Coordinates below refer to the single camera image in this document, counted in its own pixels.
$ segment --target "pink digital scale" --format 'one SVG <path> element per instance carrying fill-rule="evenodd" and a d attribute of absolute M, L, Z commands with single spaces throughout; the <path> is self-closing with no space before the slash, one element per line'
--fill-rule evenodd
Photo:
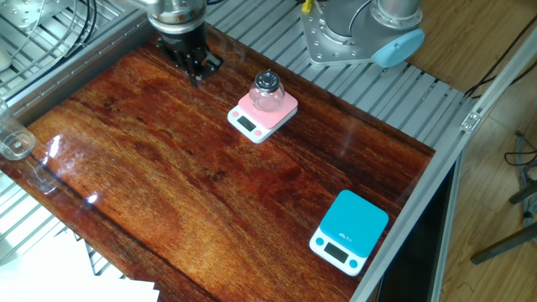
<path fill-rule="evenodd" d="M 227 120 L 254 143 L 262 143 L 278 128 L 282 127 L 298 110 L 298 102 L 289 93 L 277 111 L 265 112 L 257 109 L 247 94 L 228 114 Z"/>

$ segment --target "blue digital scale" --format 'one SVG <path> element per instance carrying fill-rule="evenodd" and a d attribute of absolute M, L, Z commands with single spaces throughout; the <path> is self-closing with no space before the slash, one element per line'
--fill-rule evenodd
<path fill-rule="evenodd" d="M 343 190 L 310 239 L 310 248 L 348 275 L 362 270 L 388 225 L 388 214 Z"/>

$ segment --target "wooden tabletop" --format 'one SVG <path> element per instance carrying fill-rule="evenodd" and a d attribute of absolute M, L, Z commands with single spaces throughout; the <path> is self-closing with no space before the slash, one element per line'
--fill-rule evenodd
<path fill-rule="evenodd" d="M 209 32 L 226 63 L 201 88 L 150 41 L 32 124 L 34 154 L 0 168 L 161 301 L 348 301 L 434 151 Z M 227 113 L 267 69 L 299 111 L 254 144 Z M 389 215 L 354 278 L 308 246 L 345 189 Z"/>

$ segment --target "wooden floor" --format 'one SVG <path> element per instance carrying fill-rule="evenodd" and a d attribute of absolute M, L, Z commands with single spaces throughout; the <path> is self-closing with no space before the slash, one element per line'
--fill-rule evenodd
<path fill-rule="evenodd" d="M 527 242 L 480 265 L 474 252 L 522 228 L 522 206 L 508 198 L 518 174 L 504 163 L 519 130 L 537 142 L 537 70 L 511 86 L 464 154 L 441 301 L 536 301 L 537 244 Z"/>
<path fill-rule="evenodd" d="M 466 91 L 537 14 L 537 1 L 424 0 L 421 8 L 425 43 L 409 62 Z"/>

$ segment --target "clear plastic cup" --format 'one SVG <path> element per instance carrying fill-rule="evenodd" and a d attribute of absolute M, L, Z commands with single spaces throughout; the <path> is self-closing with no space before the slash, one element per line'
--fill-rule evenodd
<path fill-rule="evenodd" d="M 255 77 L 249 96 L 257 109 L 265 112 L 277 111 L 284 102 L 284 86 L 275 72 L 263 71 Z"/>
<path fill-rule="evenodd" d="M 9 160 L 23 159 L 34 151 L 35 137 L 0 100 L 0 154 Z"/>

